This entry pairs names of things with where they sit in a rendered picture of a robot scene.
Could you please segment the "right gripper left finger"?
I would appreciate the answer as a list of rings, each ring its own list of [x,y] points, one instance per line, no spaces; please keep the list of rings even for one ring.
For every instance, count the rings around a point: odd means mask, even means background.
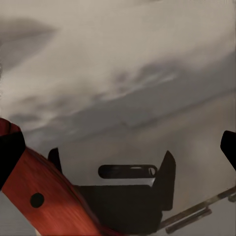
[[[25,140],[21,131],[0,136],[0,190],[25,149]]]

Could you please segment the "parer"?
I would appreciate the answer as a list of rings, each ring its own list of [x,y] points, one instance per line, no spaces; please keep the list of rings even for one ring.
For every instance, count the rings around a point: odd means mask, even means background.
[[[12,131],[12,123],[0,118],[0,136]],[[27,148],[1,191],[42,236],[113,236],[97,226],[62,177]]]

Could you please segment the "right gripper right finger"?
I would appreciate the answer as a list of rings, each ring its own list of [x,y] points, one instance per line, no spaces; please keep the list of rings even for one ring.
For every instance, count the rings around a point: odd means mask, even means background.
[[[236,133],[225,131],[220,147],[236,170]]]

